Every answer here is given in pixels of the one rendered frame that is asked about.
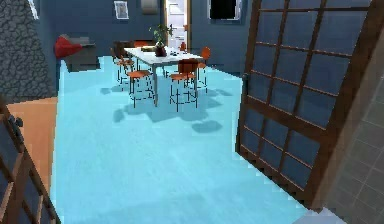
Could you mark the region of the white framed wall picture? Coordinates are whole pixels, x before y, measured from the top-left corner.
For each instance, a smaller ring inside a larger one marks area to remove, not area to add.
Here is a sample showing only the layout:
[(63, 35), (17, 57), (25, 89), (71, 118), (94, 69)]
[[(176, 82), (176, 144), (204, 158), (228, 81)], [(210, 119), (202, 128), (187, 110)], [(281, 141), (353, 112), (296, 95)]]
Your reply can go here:
[(114, 7), (117, 19), (124, 20), (129, 18), (128, 5), (126, 1), (115, 1)]

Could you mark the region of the green house plant dark pot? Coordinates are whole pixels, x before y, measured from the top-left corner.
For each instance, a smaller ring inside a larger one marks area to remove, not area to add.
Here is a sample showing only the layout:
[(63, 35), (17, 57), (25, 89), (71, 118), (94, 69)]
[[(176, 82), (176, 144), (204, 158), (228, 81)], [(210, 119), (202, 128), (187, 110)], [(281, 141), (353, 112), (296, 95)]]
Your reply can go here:
[(159, 25), (151, 26), (149, 28), (149, 31), (153, 32), (153, 36), (156, 41), (155, 56), (165, 57), (166, 56), (165, 42), (168, 35), (170, 36), (173, 35), (173, 27), (167, 26), (165, 24), (159, 24)]

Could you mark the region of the orange metal-legged chair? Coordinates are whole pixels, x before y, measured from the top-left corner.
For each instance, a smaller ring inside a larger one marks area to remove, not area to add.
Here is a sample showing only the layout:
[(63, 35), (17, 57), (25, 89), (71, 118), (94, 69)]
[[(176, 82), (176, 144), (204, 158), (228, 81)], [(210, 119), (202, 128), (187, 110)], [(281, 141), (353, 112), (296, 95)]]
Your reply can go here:
[(178, 62), (177, 72), (170, 75), (169, 103), (176, 105), (176, 111), (184, 104), (198, 106), (197, 67), (197, 59), (182, 59)]
[(138, 70), (132, 60), (125, 60), (125, 74), (129, 84), (129, 96), (133, 101), (133, 107), (141, 100), (149, 100), (155, 97), (152, 84), (153, 73), (149, 70)]
[(112, 61), (118, 66), (117, 81), (122, 83), (125, 73), (128, 69), (133, 69), (134, 61), (132, 56), (126, 51), (126, 48), (133, 48), (132, 41), (114, 41), (113, 47), (110, 49)]
[(155, 42), (152, 40), (135, 40), (134, 42), (134, 47), (144, 47), (144, 46), (155, 46)]
[(203, 47), (201, 50), (202, 61), (198, 63), (197, 81), (198, 81), (198, 88), (204, 88), (205, 92), (208, 92), (206, 68), (207, 68), (207, 61), (210, 58), (210, 56), (211, 56), (210, 48), (207, 46)]

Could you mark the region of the grey sofa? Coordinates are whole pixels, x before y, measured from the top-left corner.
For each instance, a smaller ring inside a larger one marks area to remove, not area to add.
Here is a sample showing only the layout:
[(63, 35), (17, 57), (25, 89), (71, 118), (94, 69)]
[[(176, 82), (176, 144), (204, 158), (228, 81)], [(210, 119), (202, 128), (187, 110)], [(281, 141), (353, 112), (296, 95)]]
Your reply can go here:
[(70, 37), (62, 34), (72, 44), (80, 44), (82, 49), (64, 58), (69, 72), (95, 70), (100, 68), (99, 59), (96, 55), (96, 43), (89, 37)]

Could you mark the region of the brown glass-paned room door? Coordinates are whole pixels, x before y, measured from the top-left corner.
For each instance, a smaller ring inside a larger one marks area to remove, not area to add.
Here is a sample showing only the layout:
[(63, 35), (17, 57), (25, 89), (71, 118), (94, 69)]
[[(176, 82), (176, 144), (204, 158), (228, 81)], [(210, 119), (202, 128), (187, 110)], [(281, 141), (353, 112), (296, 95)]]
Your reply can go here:
[(0, 95), (0, 224), (62, 224)]
[(236, 152), (308, 209), (384, 32), (384, 0), (253, 0)]

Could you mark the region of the grey framed wall picture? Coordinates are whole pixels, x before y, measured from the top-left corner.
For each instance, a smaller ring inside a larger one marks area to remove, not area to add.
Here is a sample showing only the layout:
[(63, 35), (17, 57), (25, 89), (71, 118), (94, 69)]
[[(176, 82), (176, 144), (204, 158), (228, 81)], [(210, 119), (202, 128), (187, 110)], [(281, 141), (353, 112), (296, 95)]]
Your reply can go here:
[(158, 0), (141, 0), (141, 9), (144, 15), (155, 15), (158, 13)]

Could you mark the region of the white dining table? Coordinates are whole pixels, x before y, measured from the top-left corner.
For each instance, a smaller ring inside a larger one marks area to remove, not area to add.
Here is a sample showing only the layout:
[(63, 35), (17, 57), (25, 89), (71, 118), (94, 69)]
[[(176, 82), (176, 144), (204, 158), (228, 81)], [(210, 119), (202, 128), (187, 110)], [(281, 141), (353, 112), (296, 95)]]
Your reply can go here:
[(183, 53), (177, 48), (165, 47), (167, 53), (164, 57), (157, 57), (154, 52), (143, 52), (140, 47), (125, 48), (128, 54), (136, 57), (146, 65), (151, 67), (153, 73), (153, 90), (154, 90), (154, 104), (158, 105), (158, 75), (156, 69), (158, 67), (164, 68), (165, 66), (177, 65), (183, 59), (197, 59), (202, 61), (203, 57), (192, 53)]

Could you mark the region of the dark window white frame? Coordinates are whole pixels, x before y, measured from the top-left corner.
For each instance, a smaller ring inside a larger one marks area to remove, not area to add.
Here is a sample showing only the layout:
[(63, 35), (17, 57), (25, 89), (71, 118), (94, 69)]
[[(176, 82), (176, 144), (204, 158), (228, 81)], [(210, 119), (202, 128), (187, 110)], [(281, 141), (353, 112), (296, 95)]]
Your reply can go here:
[(209, 0), (209, 18), (212, 20), (239, 20), (242, 0)]

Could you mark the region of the red cushion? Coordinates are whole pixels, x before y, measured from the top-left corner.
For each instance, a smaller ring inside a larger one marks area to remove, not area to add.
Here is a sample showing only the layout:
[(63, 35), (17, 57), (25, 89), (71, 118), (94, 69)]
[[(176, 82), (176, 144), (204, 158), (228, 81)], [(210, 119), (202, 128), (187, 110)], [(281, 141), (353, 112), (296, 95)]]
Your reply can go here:
[(80, 44), (73, 44), (67, 38), (60, 36), (54, 45), (54, 53), (57, 58), (64, 58), (79, 52)]

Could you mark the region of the white room door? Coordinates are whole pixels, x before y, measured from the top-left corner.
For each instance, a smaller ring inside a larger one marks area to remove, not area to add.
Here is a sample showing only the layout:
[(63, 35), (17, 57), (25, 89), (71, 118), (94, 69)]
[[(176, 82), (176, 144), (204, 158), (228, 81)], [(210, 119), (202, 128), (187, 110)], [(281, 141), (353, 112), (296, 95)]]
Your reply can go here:
[(168, 37), (168, 46), (179, 48), (187, 42), (187, 0), (167, 0), (167, 25), (173, 28), (173, 35)]

